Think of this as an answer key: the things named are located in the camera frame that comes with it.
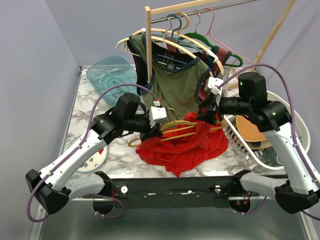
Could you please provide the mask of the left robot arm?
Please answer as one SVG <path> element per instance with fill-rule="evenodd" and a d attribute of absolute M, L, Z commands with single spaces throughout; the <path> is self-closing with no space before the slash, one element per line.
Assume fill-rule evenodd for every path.
<path fill-rule="evenodd" d="M 155 114 L 166 111 L 154 95 L 152 100 L 151 107 L 147 109 L 137 95 L 126 92 L 114 107 L 91 116 L 87 129 L 68 150 L 41 170 L 31 169 L 26 173 L 31 193 L 28 202 L 36 199 L 48 215 L 53 215 L 74 198 L 96 194 L 101 198 L 107 197 L 111 185 L 104 172 L 98 171 L 83 179 L 72 180 L 71 176 L 99 150 L 123 137 L 125 131 L 155 137 L 160 132 Z"/>

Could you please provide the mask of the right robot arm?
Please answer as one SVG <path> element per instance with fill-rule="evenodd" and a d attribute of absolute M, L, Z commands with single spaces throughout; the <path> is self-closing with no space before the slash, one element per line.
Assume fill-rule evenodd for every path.
<path fill-rule="evenodd" d="M 294 110 L 287 109 L 280 101 L 268 100 L 266 80 L 257 72 L 238 76 L 238 97 L 223 97 L 223 84 L 222 79 L 208 78 L 204 90 L 209 95 L 199 105 L 206 111 L 197 120 L 216 125 L 216 117 L 244 116 L 271 143 L 288 177 L 276 179 L 243 170 L 232 177 L 230 191 L 236 196 L 255 192 L 270 197 L 289 214 L 317 204 L 320 174 L 296 137 Z"/>

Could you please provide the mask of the red tank top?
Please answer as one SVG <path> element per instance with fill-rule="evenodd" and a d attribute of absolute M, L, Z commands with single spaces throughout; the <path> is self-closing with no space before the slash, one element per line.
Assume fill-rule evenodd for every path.
<path fill-rule="evenodd" d="M 141 160 L 149 165 L 163 166 L 168 172 L 172 172 L 179 177 L 181 173 L 190 171 L 203 163 L 206 160 L 216 158 L 223 154 L 226 149 L 213 148 L 188 148 L 188 147 L 173 147 L 173 148 L 136 148 L 135 152 Z"/>

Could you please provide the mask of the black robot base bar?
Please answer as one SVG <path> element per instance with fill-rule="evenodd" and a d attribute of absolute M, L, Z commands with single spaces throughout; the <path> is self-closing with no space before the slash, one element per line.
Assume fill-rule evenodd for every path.
<path fill-rule="evenodd" d="M 107 181 L 95 197 L 92 207 L 101 214 L 122 209 L 172 208 L 229 208 L 249 210 L 260 196 L 235 186 L 231 176 L 168 177 L 168 178 L 113 178 Z"/>

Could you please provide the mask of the yellow hanger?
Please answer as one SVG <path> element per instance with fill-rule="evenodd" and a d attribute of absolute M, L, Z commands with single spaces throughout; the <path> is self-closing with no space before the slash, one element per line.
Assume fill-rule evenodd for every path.
<path fill-rule="evenodd" d="M 190 112 L 183 120 L 176 120 L 161 127 L 162 136 L 142 139 L 134 138 L 127 145 L 142 149 L 171 149 L 175 147 L 226 149 L 228 140 L 224 134 L 225 124 L 221 121 L 211 125 L 198 120 L 198 115 Z"/>

